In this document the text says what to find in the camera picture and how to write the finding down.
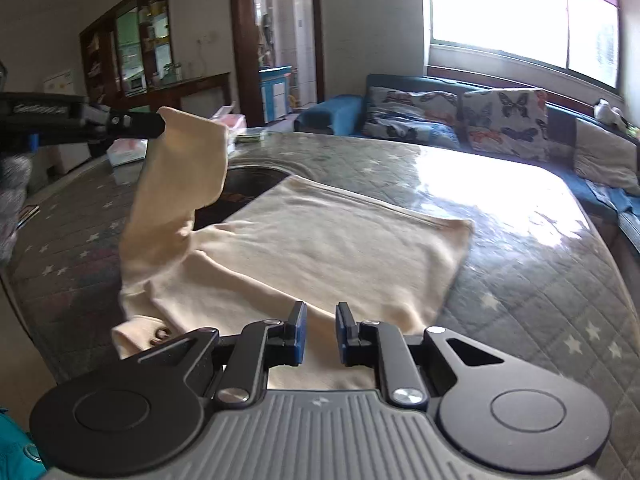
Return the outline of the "gloved left hand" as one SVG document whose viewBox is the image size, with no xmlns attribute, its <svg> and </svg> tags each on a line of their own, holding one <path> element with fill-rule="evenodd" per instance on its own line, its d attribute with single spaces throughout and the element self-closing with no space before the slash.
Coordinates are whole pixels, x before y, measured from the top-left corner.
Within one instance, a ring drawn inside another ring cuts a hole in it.
<svg viewBox="0 0 640 480">
<path fill-rule="evenodd" d="M 17 223 L 32 173 L 29 155 L 2 155 L 0 178 L 0 261 L 6 266 L 17 240 Z"/>
</svg>

